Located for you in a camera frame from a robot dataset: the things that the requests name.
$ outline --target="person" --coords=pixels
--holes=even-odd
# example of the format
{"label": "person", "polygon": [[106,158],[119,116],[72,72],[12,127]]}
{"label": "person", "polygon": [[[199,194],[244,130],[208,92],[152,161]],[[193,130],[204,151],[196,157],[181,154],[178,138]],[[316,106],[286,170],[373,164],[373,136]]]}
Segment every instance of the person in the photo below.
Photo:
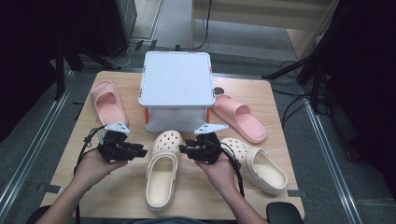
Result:
{"label": "person", "polygon": [[[69,223],[84,194],[112,171],[127,163],[128,161],[106,162],[97,149],[87,152],[70,184],[37,223]],[[210,183],[230,206],[238,223],[268,223],[239,193],[234,183],[234,169],[226,155],[221,153],[214,164],[206,164],[202,161],[195,161],[195,163],[206,173]],[[155,219],[151,219],[149,223],[156,223]]]}

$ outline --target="light wood tabletop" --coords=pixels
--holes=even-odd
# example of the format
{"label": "light wood tabletop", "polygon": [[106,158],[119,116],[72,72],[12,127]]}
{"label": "light wood tabletop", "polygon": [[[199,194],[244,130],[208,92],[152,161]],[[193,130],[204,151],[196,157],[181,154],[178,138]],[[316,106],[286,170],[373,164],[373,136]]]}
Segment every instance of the light wood tabletop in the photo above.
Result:
{"label": "light wood tabletop", "polygon": [[[137,73],[101,72],[94,83],[108,79],[118,88],[122,105],[129,119],[127,142],[144,145],[150,149],[159,133],[148,133],[145,129],[145,111],[139,105],[139,94],[142,75]],[[288,190],[298,190],[290,156],[281,128],[279,115],[270,83],[264,80],[248,80],[236,78],[214,77],[214,86],[222,87],[225,93],[246,103],[252,114],[262,123],[267,131],[266,139],[256,145],[269,153],[274,163],[287,175],[289,184],[277,196],[270,196],[244,181],[247,200],[263,216],[265,206],[270,202],[293,203],[304,217],[304,208],[300,197],[290,197]],[[210,123],[225,123],[211,113]],[[87,96],[85,105],[79,115],[77,124],[70,136],[64,154],[50,182],[54,186],[66,187],[72,179],[73,169],[78,154],[83,147],[83,139],[92,128],[101,126],[97,118],[91,96]],[[217,132],[221,140],[225,137],[235,137],[246,143],[232,127]],[[193,133],[183,133],[184,139],[194,139]],[[97,137],[92,139],[92,148],[98,144]],[[149,210],[145,202],[146,173],[149,154],[145,158],[135,158],[128,165],[108,175],[103,181],[89,190],[80,201],[82,217],[112,217],[112,218],[150,218],[150,217],[192,217],[199,219],[234,219],[231,209],[219,193],[211,186],[205,173],[186,154],[178,168],[175,199],[172,205],[163,212]],[[42,206],[52,204],[59,194],[46,193]]]}

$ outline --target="beige clog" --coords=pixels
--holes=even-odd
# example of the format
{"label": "beige clog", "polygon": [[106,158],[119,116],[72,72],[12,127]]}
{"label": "beige clog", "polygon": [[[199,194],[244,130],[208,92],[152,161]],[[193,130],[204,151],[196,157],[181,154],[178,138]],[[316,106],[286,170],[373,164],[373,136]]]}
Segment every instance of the beige clog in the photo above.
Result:
{"label": "beige clog", "polygon": [[224,138],[220,141],[229,146],[241,163],[241,176],[270,195],[281,193],[288,185],[286,174],[273,163],[268,153],[259,147],[251,147],[236,138]]}
{"label": "beige clog", "polygon": [[146,202],[151,210],[163,211],[172,204],[181,159],[178,145],[183,144],[177,131],[161,133],[154,141],[146,175]]}

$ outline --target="footwear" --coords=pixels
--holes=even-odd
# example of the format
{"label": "footwear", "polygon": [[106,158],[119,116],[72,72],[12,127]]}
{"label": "footwear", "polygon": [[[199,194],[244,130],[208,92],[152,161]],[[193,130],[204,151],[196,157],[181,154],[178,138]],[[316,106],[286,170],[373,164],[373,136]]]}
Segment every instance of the footwear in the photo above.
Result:
{"label": "footwear", "polygon": [[250,113],[250,108],[226,94],[216,96],[212,110],[251,143],[264,141],[267,131]]}
{"label": "footwear", "polygon": [[166,210],[174,199],[177,167],[181,159],[178,145],[183,144],[183,138],[177,131],[161,133],[154,141],[146,175],[146,202],[151,210]]}
{"label": "footwear", "polygon": [[117,87],[109,80],[102,80],[91,88],[91,98],[102,124],[124,122],[128,126],[128,118],[122,107]]}
{"label": "footwear", "polygon": [[277,195],[288,185],[286,174],[272,162],[264,149],[251,147],[236,138],[224,138],[220,142],[233,150],[241,163],[241,176],[262,191]]}

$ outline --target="pink slipper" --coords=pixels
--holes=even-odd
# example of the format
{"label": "pink slipper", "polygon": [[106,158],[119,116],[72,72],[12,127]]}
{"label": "pink slipper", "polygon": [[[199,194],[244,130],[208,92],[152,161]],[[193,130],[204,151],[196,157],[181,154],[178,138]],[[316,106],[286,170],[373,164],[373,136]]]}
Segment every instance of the pink slipper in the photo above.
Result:
{"label": "pink slipper", "polygon": [[128,126],[128,118],[122,108],[117,87],[109,80],[102,80],[93,85],[91,98],[102,124],[124,122]]}
{"label": "pink slipper", "polygon": [[216,96],[212,109],[249,142],[260,143],[267,135],[262,124],[250,113],[250,108],[226,94]]}

